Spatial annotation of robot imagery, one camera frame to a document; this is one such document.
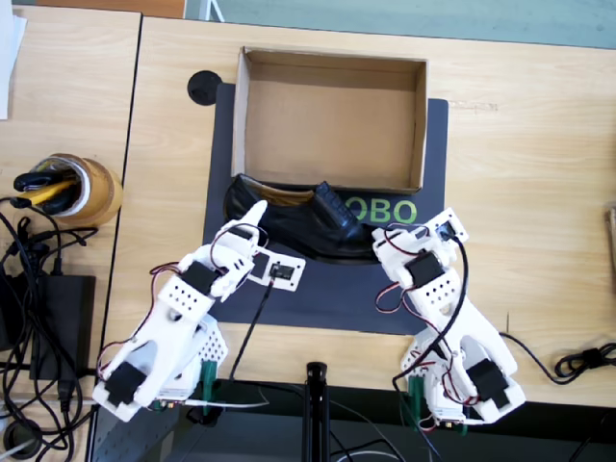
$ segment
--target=cardboard box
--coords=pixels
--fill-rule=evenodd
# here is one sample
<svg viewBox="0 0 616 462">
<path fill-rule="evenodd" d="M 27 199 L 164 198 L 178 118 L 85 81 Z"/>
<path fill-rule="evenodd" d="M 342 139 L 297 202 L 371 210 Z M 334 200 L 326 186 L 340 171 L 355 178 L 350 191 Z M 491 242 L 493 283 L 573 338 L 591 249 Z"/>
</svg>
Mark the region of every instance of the cardboard box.
<svg viewBox="0 0 616 462">
<path fill-rule="evenodd" d="M 232 174 L 415 193 L 424 179 L 427 61 L 243 48 Z"/>
</svg>

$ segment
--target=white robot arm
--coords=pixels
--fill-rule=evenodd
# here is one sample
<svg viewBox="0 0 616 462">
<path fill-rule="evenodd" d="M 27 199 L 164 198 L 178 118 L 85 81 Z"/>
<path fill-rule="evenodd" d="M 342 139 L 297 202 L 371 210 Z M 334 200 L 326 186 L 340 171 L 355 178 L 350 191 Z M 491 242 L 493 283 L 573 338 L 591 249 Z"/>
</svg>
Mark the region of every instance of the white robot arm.
<svg viewBox="0 0 616 462">
<path fill-rule="evenodd" d="M 450 265 L 457 243 L 469 236 L 452 209 L 412 231 L 377 229 L 373 249 L 388 277 L 398 283 L 426 322 L 401 361 L 406 371 L 446 327 L 460 301 L 462 282 Z M 459 315 L 436 351 L 407 378 L 423 377 L 435 424 L 490 424 L 525 402 L 511 375 L 518 366 L 497 329 L 465 296 Z M 476 412 L 473 418 L 470 408 Z"/>
<path fill-rule="evenodd" d="M 226 223 L 211 244 L 186 255 L 179 273 L 169 278 L 154 306 L 101 373 L 92 397 L 128 422 L 153 400 L 185 400 L 198 382 L 201 363 L 222 364 L 227 346 L 217 322 L 208 315 L 245 280 L 294 291 L 303 273 L 302 259 L 259 246 L 258 224 L 267 209 L 260 201 L 240 220 Z M 252 274 L 253 259 L 269 257 L 262 276 Z"/>
</svg>

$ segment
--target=black pole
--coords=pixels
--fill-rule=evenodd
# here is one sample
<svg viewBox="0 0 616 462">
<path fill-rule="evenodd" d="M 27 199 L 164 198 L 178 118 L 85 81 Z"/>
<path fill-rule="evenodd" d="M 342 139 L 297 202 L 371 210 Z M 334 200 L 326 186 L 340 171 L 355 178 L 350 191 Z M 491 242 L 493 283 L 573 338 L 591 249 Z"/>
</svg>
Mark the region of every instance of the black pole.
<svg viewBox="0 0 616 462">
<path fill-rule="evenodd" d="M 304 389 L 302 462 L 328 462 L 329 457 L 329 390 L 327 365 L 309 363 Z"/>
</svg>

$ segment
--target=leather shoe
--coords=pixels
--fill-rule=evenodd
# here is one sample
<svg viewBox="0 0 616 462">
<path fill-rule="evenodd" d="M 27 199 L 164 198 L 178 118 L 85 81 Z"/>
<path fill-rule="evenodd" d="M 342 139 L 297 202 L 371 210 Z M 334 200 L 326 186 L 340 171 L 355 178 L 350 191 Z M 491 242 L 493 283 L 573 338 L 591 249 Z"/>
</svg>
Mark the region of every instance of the leather shoe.
<svg viewBox="0 0 616 462">
<path fill-rule="evenodd" d="M 326 182 L 307 191 L 284 191 L 237 175 L 224 197 L 225 218 L 241 218 L 264 199 L 268 209 L 259 225 L 270 239 L 325 263 L 378 263 L 374 228 L 360 223 Z"/>
</svg>

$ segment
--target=tape roll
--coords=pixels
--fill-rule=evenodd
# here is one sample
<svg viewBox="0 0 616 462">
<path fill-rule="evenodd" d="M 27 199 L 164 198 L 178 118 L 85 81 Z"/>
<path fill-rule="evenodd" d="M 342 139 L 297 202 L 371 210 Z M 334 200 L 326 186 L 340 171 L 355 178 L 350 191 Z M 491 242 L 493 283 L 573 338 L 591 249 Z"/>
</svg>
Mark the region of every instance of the tape roll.
<svg viewBox="0 0 616 462">
<path fill-rule="evenodd" d="M 93 159 L 72 154 L 54 154 L 40 162 L 34 171 L 61 164 L 79 176 L 81 192 L 75 203 L 54 218 L 71 227 L 100 226 L 112 219 L 122 204 L 122 185 L 117 175 Z"/>
</svg>

